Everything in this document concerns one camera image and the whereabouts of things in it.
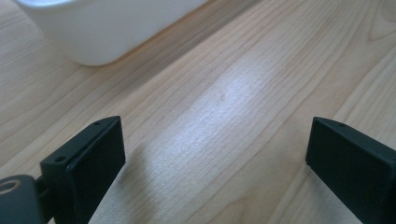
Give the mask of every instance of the wooden surface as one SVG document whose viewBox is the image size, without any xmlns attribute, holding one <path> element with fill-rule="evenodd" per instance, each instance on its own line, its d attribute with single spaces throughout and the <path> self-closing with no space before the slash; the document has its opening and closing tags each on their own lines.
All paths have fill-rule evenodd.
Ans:
<svg viewBox="0 0 396 224">
<path fill-rule="evenodd" d="M 122 117 L 92 223 L 359 223 L 305 165 L 312 118 L 396 148 L 394 0 L 209 1 L 100 67 L 0 4 L 0 177 Z"/>
</svg>

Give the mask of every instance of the wooden table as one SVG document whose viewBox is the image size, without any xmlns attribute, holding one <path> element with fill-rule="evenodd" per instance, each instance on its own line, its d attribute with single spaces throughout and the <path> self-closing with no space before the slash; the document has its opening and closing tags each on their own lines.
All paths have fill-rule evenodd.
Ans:
<svg viewBox="0 0 396 224">
<path fill-rule="evenodd" d="M 305 165 L 312 118 L 396 148 L 394 0 L 209 1 L 99 67 L 0 4 L 1 178 L 121 115 L 92 223 L 359 223 Z"/>
</svg>

